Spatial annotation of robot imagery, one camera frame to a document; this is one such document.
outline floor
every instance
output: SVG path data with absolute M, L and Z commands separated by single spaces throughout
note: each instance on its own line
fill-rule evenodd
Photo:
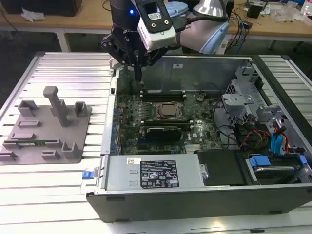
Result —
M 9 41 L 0 35 L 0 106 L 17 84 L 37 51 L 60 52 L 59 43 L 51 33 L 13 33 Z M 70 34 L 69 42 L 73 52 L 100 52 L 100 35 Z M 246 40 L 239 54 L 246 55 L 289 55 L 299 68 L 312 78 L 312 43 L 303 43 L 296 52 L 297 42 L 279 41 L 273 50 L 268 50 L 269 42 Z M 236 48 L 227 54 L 235 54 Z

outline blue latch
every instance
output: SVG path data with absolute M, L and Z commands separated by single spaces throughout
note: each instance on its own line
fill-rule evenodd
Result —
M 270 166 L 271 163 L 269 161 L 269 157 L 265 155 L 259 155 L 259 156 L 252 156 L 249 159 L 249 162 L 252 167 L 257 167 L 257 166 Z
M 83 172 L 82 179 L 94 179 L 94 172 L 88 172 L 88 171 Z
M 308 161 L 307 161 L 306 157 L 304 157 L 304 155 L 300 155 L 299 158 L 300 158 L 300 161 L 302 164 L 308 163 Z
M 281 147 L 283 143 L 282 135 L 272 135 L 271 137 L 271 150 L 273 153 L 277 154 L 277 156 L 282 157 Z

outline power supply label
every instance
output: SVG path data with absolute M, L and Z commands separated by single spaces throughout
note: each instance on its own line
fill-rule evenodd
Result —
M 143 189 L 179 187 L 175 160 L 141 161 L 140 167 Z

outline motherboard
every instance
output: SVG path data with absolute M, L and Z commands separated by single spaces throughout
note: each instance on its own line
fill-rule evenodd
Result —
M 118 93 L 122 155 L 192 154 L 222 148 L 212 119 L 215 99 L 205 98 L 204 93 L 159 97 Z

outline cpu socket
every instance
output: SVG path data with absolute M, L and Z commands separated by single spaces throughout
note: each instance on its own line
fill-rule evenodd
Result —
M 156 103 L 157 119 L 182 118 L 182 104 L 179 102 Z

